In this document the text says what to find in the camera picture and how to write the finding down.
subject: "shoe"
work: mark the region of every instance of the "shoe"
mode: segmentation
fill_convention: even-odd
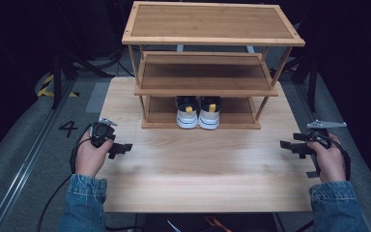
[[[182,129],[192,129],[197,126],[198,100],[195,96],[177,96],[177,125]]]
[[[202,97],[201,111],[198,124],[201,128],[215,130],[219,126],[219,111],[221,108],[221,97]]]

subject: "dark background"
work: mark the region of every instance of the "dark background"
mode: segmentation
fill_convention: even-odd
[[[318,48],[318,72],[371,170],[371,1],[201,2],[279,4],[293,24],[302,22],[306,46],[292,55]],[[0,0],[0,141],[37,100],[35,86],[52,71],[56,52],[119,56],[131,3]]]

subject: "handheld controller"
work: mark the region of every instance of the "handheld controller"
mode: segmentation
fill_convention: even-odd
[[[293,154],[299,154],[300,159],[305,159],[306,155],[317,155],[316,152],[310,149],[306,143],[307,142],[319,142],[322,146],[328,149],[332,143],[341,151],[342,157],[345,161],[345,174],[346,179],[349,181],[351,179],[351,157],[348,153],[342,148],[342,146],[329,138],[329,132],[327,128],[339,128],[346,127],[346,123],[331,123],[323,122],[316,120],[315,122],[308,124],[307,127],[309,130],[303,133],[294,133],[294,139],[299,141],[304,141],[304,143],[291,143],[287,141],[280,141],[280,146],[283,149],[290,150]],[[316,172],[319,175],[321,168],[318,165],[317,160],[315,159]]]
[[[100,118],[98,122],[94,122],[89,124],[84,130],[83,133],[79,136],[77,139],[72,151],[71,151],[71,158],[70,158],[70,165],[71,165],[71,173],[74,174],[75,169],[75,163],[76,163],[76,156],[77,156],[77,150],[82,142],[80,142],[81,138],[83,137],[83,134],[86,132],[86,130],[89,130],[90,135],[90,142],[95,147],[100,147],[105,141],[108,139],[111,139],[114,141],[116,138],[116,135],[113,134],[114,129],[111,126],[117,126],[116,123],[113,123],[112,121]],[[122,154],[124,155],[126,152],[131,151],[132,144],[126,143],[126,144],[120,144],[120,143],[114,143],[110,150],[108,151],[108,158],[114,159],[116,155]]]

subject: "denim sleeve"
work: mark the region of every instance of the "denim sleeve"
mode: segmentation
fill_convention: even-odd
[[[59,231],[105,231],[103,203],[106,189],[104,179],[73,174]]]
[[[315,231],[368,231],[351,182],[330,182],[309,190]]]

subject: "shoe rack frame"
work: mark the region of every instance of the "shoe rack frame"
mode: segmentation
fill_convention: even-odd
[[[178,128],[175,96],[220,96],[219,129],[260,129],[292,47],[305,44],[277,5],[148,1],[133,3],[122,43],[128,45],[143,129]],[[262,46],[264,51],[145,51],[144,44]],[[139,64],[134,45],[140,47]],[[272,46],[285,47],[274,76],[266,64]],[[252,98],[263,98],[258,108]]]

